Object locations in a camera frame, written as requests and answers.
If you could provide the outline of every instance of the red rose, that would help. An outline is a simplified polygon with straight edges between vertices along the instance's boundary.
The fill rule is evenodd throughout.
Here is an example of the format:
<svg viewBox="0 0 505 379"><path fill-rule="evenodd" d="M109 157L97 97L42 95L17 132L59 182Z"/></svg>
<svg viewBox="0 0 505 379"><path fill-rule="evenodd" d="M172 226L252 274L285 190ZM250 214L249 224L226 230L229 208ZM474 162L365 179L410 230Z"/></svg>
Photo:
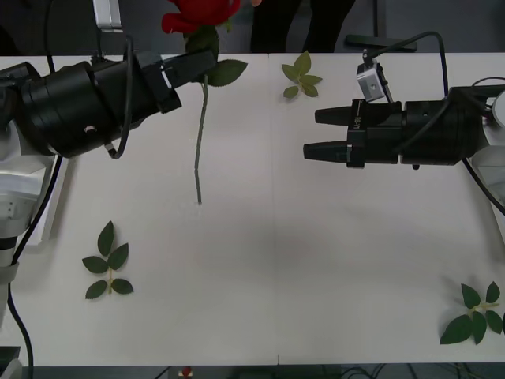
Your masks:
<svg viewBox="0 0 505 379"><path fill-rule="evenodd" d="M240 8L240 0L169 0L181 11L163 16L161 27L165 33L192 33L203 25L219 25Z"/></svg>

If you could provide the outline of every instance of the white table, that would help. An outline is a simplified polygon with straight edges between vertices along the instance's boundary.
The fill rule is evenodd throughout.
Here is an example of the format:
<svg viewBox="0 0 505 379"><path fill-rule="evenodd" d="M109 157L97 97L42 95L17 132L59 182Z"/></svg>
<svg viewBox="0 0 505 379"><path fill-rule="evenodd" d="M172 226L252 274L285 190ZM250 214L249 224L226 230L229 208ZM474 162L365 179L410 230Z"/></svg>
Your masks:
<svg viewBox="0 0 505 379"><path fill-rule="evenodd" d="M13 284L36 365L505 360L503 336L491 332L479 347L438 344L463 311L461 282L505 288L503 240L487 200L460 166L356 171L304 160L304 143L345 138L345 128L316 125L313 112L360 97L360 56L313 56L320 98L287 103L280 64L295 57L242 55L244 76L211 90L201 207L197 85L181 89L182 109L133 131L118 162L99 149L71 163L55 239L27 251ZM396 99L440 97L436 55L380 61ZM448 61L452 85L505 74L505 54ZM32 62L45 69L42 58ZM89 302L95 278L80 260L96 253L108 220L130 244L121 276L135 293ZM10 317L0 343L23 345Z"/></svg>

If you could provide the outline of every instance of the artificial leaf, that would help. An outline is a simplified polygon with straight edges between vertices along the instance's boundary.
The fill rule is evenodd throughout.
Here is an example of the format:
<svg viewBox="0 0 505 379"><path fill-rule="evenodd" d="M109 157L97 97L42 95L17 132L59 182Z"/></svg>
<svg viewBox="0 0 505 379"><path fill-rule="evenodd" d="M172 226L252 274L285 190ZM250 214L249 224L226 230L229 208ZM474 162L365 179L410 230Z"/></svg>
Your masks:
<svg viewBox="0 0 505 379"><path fill-rule="evenodd" d="M473 322L467 314L456 317L449 323L442 337L440 337L440 344L449 345L463 342L470 338L472 331Z"/></svg>
<svg viewBox="0 0 505 379"><path fill-rule="evenodd" d="M484 338L484 334L486 334L486 329L488 328L488 324L486 323L485 317L481 312L473 312L473 339L475 340L475 344L478 345L481 343Z"/></svg>
<svg viewBox="0 0 505 379"><path fill-rule="evenodd" d="M486 293L486 302L496 302L499 298L499 288L495 282L489 284L488 292Z"/></svg>
<svg viewBox="0 0 505 379"><path fill-rule="evenodd" d="M481 304L481 297L472 287L462 284L461 291L463 293L463 301L466 308L472 309L473 307Z"/></svg>
<svg viewBox="0 0 505 379"><path fill-rule="evenodd" d="M110 286L121 295L127 295L133 292L132 284L128 280L114 279Z"/></svg>
<svg viewBox="0 0 505 379"><path fill-rule="evenodd" d="M129 246L126 243L110 253L109 259L107 260L109 267L113 270L119 270L125 263L126 258L128 258L128 251Z"/></svg>
<svg viewBox="0 0 505 379"><path fill-rule="evenodd" d="M316 85L322 80L322 77L317 77L316 75L302 75L300 77L300 83L302 84Z"/></svg>
<svg viewBox="0 0 505 379"><path fill-rule="evenodd" d="M301 87L303 88L303 92L305 92L305 94L308 97L317 97L317 96L319 96L317 88L314 87L313 85L311 85L311 84L302 84Z"/></svg>
<svg viewBox="0 0 505 379"><path fill-rule="evenodd" d="M207 72L208 85L223 87L232 84L244 72L247 63L236 59L227 59L218 62L217 66Z"/></svg>
<svg viewBox="0 0 505 379"><path fill-rule="evenodd" d="M104 257L109 255L112 249L112 242L114 241L114 224L112 221L103 228L98 236L98 250Z"/></svg>
<svg viewBox="0 0 505 379"><path fill-rule="evenodd" d="M209 49L215 60L218 60L219 35L214 26L200 26L194 33L186 35L185 41L187 53Z"/></svg>
<svg viewBox="0 0 505 379"><path fill-rule="evenodd" d="M91 286L89 286L86 291L86 298L98 298L105 290L107 289L107 282L105 280L99 280L98 282L94 282Z"/></svg>
<svg viewBox="0 0 505 379"><path fill-rule="evenodd" d="M293 99L298 94L298 86L288 87L284 90L284 97L287 99Z"/></svg>
<svg viewBox="0 0 505 379"><path fill-rule="evenodd" d="M290 65L282 65L282 71L284 75L290 80L298 83L298 71L293 66Z"/></svg>
<svg viewBox="0 0 505 379"><path fill-rule="evenodd" d="M308 51L300 55L294 63L297 75L306 75L310 71L311 66L312 62Z"/></svg>
<svg viewBox="0 0 505 379"><path fill-rule="evenodd" d="M82 260L82 263L84 263L84 266L89 272L94 274L103 274L104 272L107 272L107 269L109 268L107 262L100 257L87 257Z"/></svg>
<svg viewBox="0 0 505 379"><path fill-rule="evenodd" d="M503 330L503 322L501 317L494 310L489 310L486 312L486 319L488 320L489 328L494 333L501 334Z"/></svg>

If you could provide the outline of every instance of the person's leg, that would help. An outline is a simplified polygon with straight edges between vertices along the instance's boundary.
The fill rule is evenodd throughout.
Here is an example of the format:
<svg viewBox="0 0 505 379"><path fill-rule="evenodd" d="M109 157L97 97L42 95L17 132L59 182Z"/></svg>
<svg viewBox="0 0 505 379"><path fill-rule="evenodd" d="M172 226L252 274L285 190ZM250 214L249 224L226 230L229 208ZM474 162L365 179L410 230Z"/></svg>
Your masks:
<svg viewBox="0 0 505 379"><path fill-rule="evenodd" d="M312 20L304 51L332 53L355 0L311 0Z"/></svg>
<svg viewBox="0 0 505 379"><path fill-rule="evenodd" d="M263 0L254 9L251 52L285 53L287 33L300 3L301 0Z"/></svg>
<svg viewBox="0 0 505 379"><path fill-rule="evenodd" d="M16 48L16 44L9 33L0 26L0 56L2 55L21 55L21 52Z"/></svg>

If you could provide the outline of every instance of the cable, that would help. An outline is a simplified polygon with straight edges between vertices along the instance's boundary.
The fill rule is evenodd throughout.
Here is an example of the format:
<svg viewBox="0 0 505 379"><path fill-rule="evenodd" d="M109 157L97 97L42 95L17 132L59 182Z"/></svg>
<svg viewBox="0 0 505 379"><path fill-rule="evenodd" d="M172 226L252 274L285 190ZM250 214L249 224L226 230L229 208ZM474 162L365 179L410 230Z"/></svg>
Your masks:
<svg viewBox="0 0 505 379"><path fill-rule="evenodd" d="M102 31L100 28L97 26L95 28L95 36L96 36L96 54L98 55L98 58L103 58L103 51L102 51Z"/></svg>
<svg viewBox="0 0 505 379"><path fill-rule="evenodd" d="M466 363L463 363L463 367L465 367L466 374L468 375L468 378L474 377L472 370L470 369L470 367Z"/></svg>
<svg viewBox="0 0 505 379"><path fill-rule="evenodd" d="M447 77L447 62L446 62L446 58L445 58L445 46L443 45L442 36L437 32L424 32L424 33L418 34L417 36L414 36L412 38L409 38L404 41L400 41L398 43L395 43L393 45L385 47L384 49L380 49L377 51L371 51L371 52L367 53L367 55L368 55L367 58L372 60L372 59L378 57L379 55L382 55L384 53L388 53L390 51L398 50L400 47L404 47L412 42L416 42L419 39L423 39L427 36L435 37L439 43L440 61L442 62L443 94L445 96L447 96L449 94L449 80Z"/></svg>
<svg viewBox="0 0 505 379"><path fill-rule="evenodd" d="M51 6L52 6L53 0L49 0L47 3L46 7L46 15L44 17L44 48L46 49L47 52L47 64L49 65L49 70L53 73L55 71L54 68L54 61L53 57L51 54L49 54L48 50L48 23L49 23L49 16L51 14ZM32 222L30 223L30 226L26 230L26 233L24 234L23 238L21 239L20 244L17 246L16 251L14 252L13 255L13 260L12 260L12 265L15 265L17 261L19 260L19 257L21 253L23 252L23 249L26 247L26 244L30 237L33 234L33 231L35 230L37 224L40 221L40 218L42 217L42 214L46 210L47 203L49 202L51 198L51 194L53 193L54 186L56 184L56 179L58 178L58 173L60 171L60 167L62 165L62 157L58 156L56 158L56 162L54 164L54 170L51 175L49 185L47 186L47 191L46 194L44 195L44 198L42 199L42 202L40 203L40 207L37 210L37 213L35 214L35 217L33 218ZM24 344L26 345L26 353L28 356L28 377L30 379L33 378L33 366L34 366L34 359L33 359L33 347L32 347L32 341L30 339L30 335L28 333L28 330L24 326L23 321L21 320L21 317L19 313L16 310L16 306L14 304L14 299L13 299L13 294L11 291L11 283L7 286L7 306L9 307L10 313L13 315L13 319L15 320L17 327L19 328L21 335L23 336Z"/></svg>
<svg viewBox="0 0 505 379"><path fill-rule="evenodd" d="M455 368L458 368L454 363L444 363L444 364L447 364L449 366L452 366L452 367L455 367ZM450 373L452 373L452 370L449 368L449 367L446 367L444 364L442 363L436 363L436 365ZM477 375L476 373L473 373L472 371L468 371L464 368L461 368L461 371L465 372L468 377L472 377L473 379L486 379L486 377L482 376L482 375Z"/></svg>
<svg viewBox="0 0 505 379"><path fill-rule="evenodd" d="M125 152L126 142L128 142L129 128L132 124L132 92L133 92L133 39L126 36L126 95L125 95L125 120L121 131L121 140L118 150L109 148L109 156L112 159L119 159Z"/></svg>
<svg viewBox="0 0 505 379"><path fill-rule="evenodd" d="M162 371L161 373L159 373L159 374L155 377L155 379L160 379L160 378L161 378L161 376L162 376L165 372L167 372L168 370L170 370L171 368L172 368L172 366L168 366L168 367L166 367L165 369L163 369L163 371Z"/></svg>
<svg viewBox="0 0 505 379"><path fill-rule="evenodd" d="M43 39L44 39L44 50L46 51L47 64L49 65L49 70L53 73L56 71L54 68L53 56L49 50L49 16L51 15L51 8L53 6L53 0L47 0L46 5L46 14L44 17L44 31L43 31Z"/></svg>
<svg viewBox="0 0 505 379"><path fill-rule="evenodd" d="M384 369L384 367L386 367L386 363L377 366L377 371L375 372L375 374L374 373L372 374L373 379L377 379L379 377L379 374Z"/></svg>
<svg viewBox="0 0 505 379"><path fill-rule="evenodd" d="M365 369L364 369L364 368L362 368L362 367L358 367L358 366L355 366L355 367L350 367L349 369L344 370L344 371L340 374L340 377L344 377L347 373L349 373L349 372L351 372L351 371L353 371L353 370L357 370L357 373L352 373L351 375L349 375L349 377L348 377L347 379L351 378L353 375L358 375L358 374L360 374L360 375L364 375L364 376L366 376L368 379L373 379L372 375L370 375L370 374L368 373L368 371L367 371L367 370L365 370Z"/></svg>
<svg viewBox="0 0 505 379"><path fill-rule="evenodd" d="M485 77L483 79L479 79L475 83L472 84L472 87L475 87L477 84L482 83L483 81L490 81L490 80L496 80L496 81L505 81L505 77Z"/></svg>
<svg viewBox="0 0 505 379"><path fill-rule="evenodd" d="M459 369L458 363L454 364L456 366L456 376L461 379L461 370Z"/></svg>
<svg viewBox="0 0 505 379"><path fill-rule="evenodd" d="M33 217L33 220L30 223L30 226L26 230L26 233L24 233L24 236L21 239L21 242L19 243L19 245L16 248L16 252L13 255L12 265L15 265L17 263L17 261L19 260L21 253L23 252L24 248L26 247L28 240L32 236L33 231L37 227L37 224L39 223L40 218L42 217L42 214L44 213L44 210L47 207L47 203L49 203L49 200L51 199L51 194L53 193L54 186L56 185L56 180L58 179L58 173L60 171L62 161L63 161L63 158L61 156L58 156L56 158L56 162L54 163L53 174L51 175L49 185L47 186L46 194L44 195L44 198L42 199L42 202L40 203L39 210L35 214L35 217Z"/></svg>
<svg viewBox="0 0 505 379"><path fill-rule="evenodd" d="M421 138L423 134L425 134L428 130L430 130L432 128L432 126L434 126L436 124L436 122L439 120L440 117L442 117L443 113L448 109L448 107L450 105L449 79L448 79L448 74L447 74L447 60L445 57L445 46L443 45L442 36L439 33L437 33L437 32L424 32L424 33L418 34L417 36L414 36L412 38L409 38L404 41L400 41L398 43L395 43L393 45L385 47L384 49L367 53L366 58L368 60L372 60L381 54L387 53L389 51L397 50L400 47L408 45L409 43L412 43L412 42L416 42L417 40L425 38L427 36L434 36L439 43L440 61L442 63L443 94L445 95L445 102L444 102L443 106L439 109L439 111L436 113L436 115L431 120L429 120L425 126L420 128L417 131L417 133L415 133L410 139L408 139L405 142L402 142L399 146L394 148L393 154L401 154L403 150L405 150L406 148L411 146L411 144L413 144L415 141L419 140L419 138Z"/></svg>
<svg viewBox="0 0 505 379"><path fill-rule="evenodd" d="M413 370L413 367L412 367L412 365L410 363L407 363L407 367L409 368L410 375L412 375L412 379L419 379L417 377L416 372Z"/></svg>
<svg viewBox="0 0 505 379"><path fill-rule="evenodd" d="M505 207L503 207L503 205L498 200L496 200L491 191L489 191L488 187L484 184L484 182L482 182L481 177L478 175L473 166L470 164L469 160L465 158L462 162L465 165L466 170L468 170L468 172L472 176L475 183L479 186L481 191L484 192L484 195L486 195L488 200L491 201L492 204L505 216Z"/></svg>
<svg viewBox="0 0 505 379"><path fill-rule="evenodd" d="M449 101L449 97L445 99L443 102L442 107L439 109L438 112L436 112L435 116L432 117L431 120L429 120L425 126L419 129L417 133L415 133L411 138L409 138L407 141L402 142L401 144L398 145L395 149L393 149L394 154L400 154L403 152L406 148L411 146L414 142L416 142L419 138L423 136L424 133L426 133L428 130L432 128L436 124L437 121L439 121L440 117L445 113L445 111L448 109L449 105L451 105L451 102Z"/></svg>

